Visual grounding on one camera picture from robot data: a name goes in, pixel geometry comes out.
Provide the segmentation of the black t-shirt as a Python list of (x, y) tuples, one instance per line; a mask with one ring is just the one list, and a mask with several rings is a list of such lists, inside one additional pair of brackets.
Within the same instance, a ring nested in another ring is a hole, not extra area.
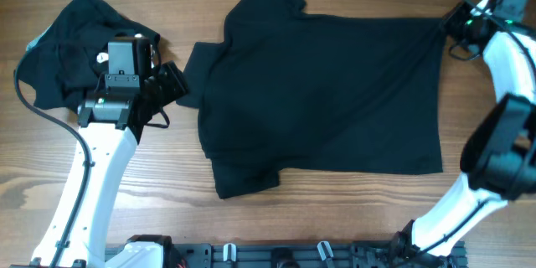
[(285, 168), (420, 175), (442, 169), (438, 18), (344, 18), (305, 0), (240, 0), (221, 43), (185, 65), (220, 198), (278, 186)]

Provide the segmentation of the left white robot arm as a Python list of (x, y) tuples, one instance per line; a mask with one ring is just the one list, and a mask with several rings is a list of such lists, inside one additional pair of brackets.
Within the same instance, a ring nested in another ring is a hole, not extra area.
[(31, 267), (166, 267), (171, 240), (144, 237), (110, 260), (106, 236), (118, 188), (144, 127), (188, 88), (182, 72), (169, 61), (154, 64), (157, 50), (140, 34), (108, 43), (108, 67), (96, 89), (78, 109), (77, 129), (21, 99), (32, 112), (68, 131), (76, 154), (51, 223), (34, 249)]

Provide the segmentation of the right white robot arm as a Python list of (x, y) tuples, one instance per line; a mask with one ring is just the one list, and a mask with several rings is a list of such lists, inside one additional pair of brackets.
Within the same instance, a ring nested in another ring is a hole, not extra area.
[(463, 148), (461, 173), (441, 200), (389, 247), (389, 267), (447, 267), (454, 245), (488, 215), (535, 192), (535, 32), (528, 0), (461, 0), (441, 22), (455, 45), (482, 58), (496, 106)]

